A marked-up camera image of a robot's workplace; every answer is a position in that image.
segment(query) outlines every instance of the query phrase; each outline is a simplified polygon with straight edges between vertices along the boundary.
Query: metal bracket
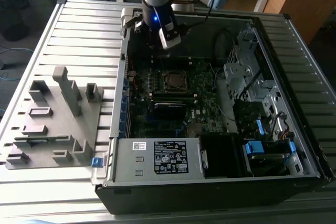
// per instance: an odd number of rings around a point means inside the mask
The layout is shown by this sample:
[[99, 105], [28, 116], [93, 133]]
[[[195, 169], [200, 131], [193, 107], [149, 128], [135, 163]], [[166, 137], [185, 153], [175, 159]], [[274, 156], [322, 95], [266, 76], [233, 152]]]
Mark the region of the metal bracket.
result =
[[274, 80], [257, 80], [253, 85], [252, 94], [256, 99], [264, 99], [274, 86]]
[[244, 76], [252, 76], [251, 70], [248, 66], [240, 65], [238, 63], [227, 63], [224, 65], [224, 73], [227, 83], [232, 90], [238, 90]]

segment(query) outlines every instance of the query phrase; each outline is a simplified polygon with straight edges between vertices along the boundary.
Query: circuit board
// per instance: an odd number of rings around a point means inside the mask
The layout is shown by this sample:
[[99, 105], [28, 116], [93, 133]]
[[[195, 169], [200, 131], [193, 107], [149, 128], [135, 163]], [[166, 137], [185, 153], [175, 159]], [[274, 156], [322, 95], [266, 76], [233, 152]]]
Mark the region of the circuit board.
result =
[[[200, 132], [222, 132], [220, 111], [213, 89], [214, 75], [209, 62], [189, 58], [185, 67], [179, 65], [179, 70], [171, 65], [164, 68], [166, 65], [162, 61], [158, 64], [159, 67], [154, 67], [153, 59], [129, 64], [131, 137], [196, 137]], [[153, 118], [149, 107], [153, 103], [154, 93], [162, 101], [166, 102], [165, 95], [171, 97], [173, 94], [174, 104], [176, 101], [187, 104], [183, 117], [179, 115], [180, 118], [169, 120]]]

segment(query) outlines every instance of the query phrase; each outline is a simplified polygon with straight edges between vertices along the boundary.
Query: floor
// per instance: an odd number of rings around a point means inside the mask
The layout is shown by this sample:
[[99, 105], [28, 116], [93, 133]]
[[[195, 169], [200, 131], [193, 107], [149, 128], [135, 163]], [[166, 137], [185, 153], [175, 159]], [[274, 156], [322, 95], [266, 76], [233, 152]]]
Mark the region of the floor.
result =
[[[22, 10], [22, 17], [25, 24], [29, 27], [29, 35], [17, 42], [7, 42], [0, 35], [0, 46], [26, 47], [34, 49], [40, 39], [48, 18], [54, 9], [57, 0], [29, 0], [30, 6]], [[128, 2], [137, 2], [140, 0], [127, 0]], [[315, 36], [310, 44], [312, 53], [317, 58], [322, 70], [328, 77], [331, 84], [336, 87], [335, 52], [336, 52], [335, 31], [321, 30]], [[8, 79], [20, 78], [27, 66], [30, 53], [27, 51], [9, 51], [0, 55], [1, 61], [6, 64], [4, 70], [0, 70], [0, 77]], [[18, 81], [0, 80], [0, 118], [11, 100], [11, 97], [17, 87]]]
[[[44, 27], [55, 7], [57, 0], [29, 0], [30, 6], [22, 10], [21, 14], [25, 24], [29, 27], [29, 35], [17, 42], [8, 42], [0, 35], [0, 51], [3, 47], [26, 47], [34, 50]], [[128, 2], [140, 3], [141, 0], [127, 0]], [[0, 70], [0, 77], [7, 79], [20, 78], [30, 60], [31, 54], [28, 51], [8, 51], [0, 54], [0, 60], [6, 64], [6, 68]], [[14, 91], [18, 81], [4, 81], [0, 79], [0, 119]]]

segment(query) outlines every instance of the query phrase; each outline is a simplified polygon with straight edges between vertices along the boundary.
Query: slotted metal surface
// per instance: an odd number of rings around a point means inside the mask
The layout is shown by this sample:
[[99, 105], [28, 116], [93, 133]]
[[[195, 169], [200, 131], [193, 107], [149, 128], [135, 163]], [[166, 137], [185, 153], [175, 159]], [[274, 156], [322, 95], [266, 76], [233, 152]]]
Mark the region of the slotted metal surface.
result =
[[[6, 154], [12, 148], [11, 137], [23, 120], [30, 99], [27, 89], [33, 80], [45, 80], [56, 85], [51, 78], [54, 66], [68, 67], [70, 79], [78, 86], [95, 82], [104, 88], [103, 104], [98, 126], [96, 152], [108, 149], [115, 83], [120, 56], [120, 15], [125, 6], [111, 2], [67, 0], [58, 4], [39, 42], [34, 56], [0, 125], [0, 222], [39, 219], [56, 223], [76, 222], [130, 222], [152, 221], [158, 223], [212, 218], [241, 218], [274, 216], [272, 220], [293, 220], [289, 214], [302, 216], [310, 212], [336, 210], [336, 193], [320, 191], [296, 195], [277, 206], [230, 209], [223, 212], [182, 212], [162, 216], [113, 216], [105, 209], [91, 185], [91, 168], [49, 168], [7, 170]], [[225, 12], [244, 15], [241, 12]], [[330, 165], [336, 169], [336, 107], [330, 89], [320, 76], [309, 52], [300, 38], [293, 33], [291, 24], [281, 15], [250, 13], [258, 16], [283, 63], [291, 84], [302, 103], [302, 108], [320, 141]], [[325, 189], [332, 190], [334, 185]]]

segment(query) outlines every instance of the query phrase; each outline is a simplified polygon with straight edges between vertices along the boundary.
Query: blue connector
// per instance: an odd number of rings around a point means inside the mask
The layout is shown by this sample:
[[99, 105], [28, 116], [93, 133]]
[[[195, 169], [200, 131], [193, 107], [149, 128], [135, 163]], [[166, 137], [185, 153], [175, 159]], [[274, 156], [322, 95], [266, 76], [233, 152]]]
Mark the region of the blue connector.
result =
[[130, 87], [130, 82], [127, 79], [124, 79], [124, 90], [127, 90]]
[[259, 127], [259, 132], [261, 135], [264, 135], [265, 134], [265, 131], [264, 131], [264, 128], [262, 127], [262, 123], [261, 123], [261, 120], [257, 120], [257, 124], [258, 124], [258, 127]]
[[261, 141], [249, 141], [245, 144], [247, 154], [263, 154], [265, 153]]
[[91, 166], [93, 168], [103, 168], [104, 167], [104, 158], [102, 158], [102, 157], [94, 157], [92, 159]]
[[289, 142], [289, 147], [290, 147], [290, 150], [293, 152], [296, 152], [296, 147], [295, 147], [295, 144], [294, 142]]

